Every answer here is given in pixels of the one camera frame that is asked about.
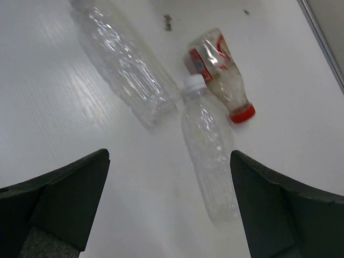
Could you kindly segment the clear bottle white cap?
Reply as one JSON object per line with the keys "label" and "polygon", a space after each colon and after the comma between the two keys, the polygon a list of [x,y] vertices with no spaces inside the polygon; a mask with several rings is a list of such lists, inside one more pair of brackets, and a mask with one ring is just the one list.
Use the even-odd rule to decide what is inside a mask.
{"label": "clear bottle white cap", "polygon": [[112,1],[70,1],[85,54],[141,124],[158,127],[177,110],[178,86]]}
{"label": "clear bottle white cap", "polygon": [[235,144],[227,109],[207,88],[202,75],[187,77],[184,85],[184,141],[210,221],[226,224],[240,214],[230,169]]}

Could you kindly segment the small bottle red cap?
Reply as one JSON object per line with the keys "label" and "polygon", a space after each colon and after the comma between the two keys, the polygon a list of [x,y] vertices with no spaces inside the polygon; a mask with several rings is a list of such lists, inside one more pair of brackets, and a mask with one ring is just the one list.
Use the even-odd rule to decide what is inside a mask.
{"label": "small bottle red cap", "polygon": [[228,109],[233,123],[241,124],[255,116],[243,77],[219,28],[213,28],[192,41],[188,54],[207,87]]}

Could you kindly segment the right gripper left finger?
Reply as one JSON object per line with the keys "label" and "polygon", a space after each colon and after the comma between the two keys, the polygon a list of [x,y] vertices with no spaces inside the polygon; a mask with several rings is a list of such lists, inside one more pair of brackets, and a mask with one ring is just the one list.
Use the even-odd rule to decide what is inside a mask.
{"label": "right gripper left finger", "polygon": [[107,149],[1,188],[1,257],[79,257],[110,166]]}

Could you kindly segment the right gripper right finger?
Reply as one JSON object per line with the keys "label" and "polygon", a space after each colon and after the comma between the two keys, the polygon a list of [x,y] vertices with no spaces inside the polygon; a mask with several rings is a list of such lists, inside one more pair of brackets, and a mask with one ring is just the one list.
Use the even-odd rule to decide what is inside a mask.
{"label": "right gripper right finger", "polygon": [[343,257],[343,196],[239,150],[231,153],[230,167],[251,257]]}

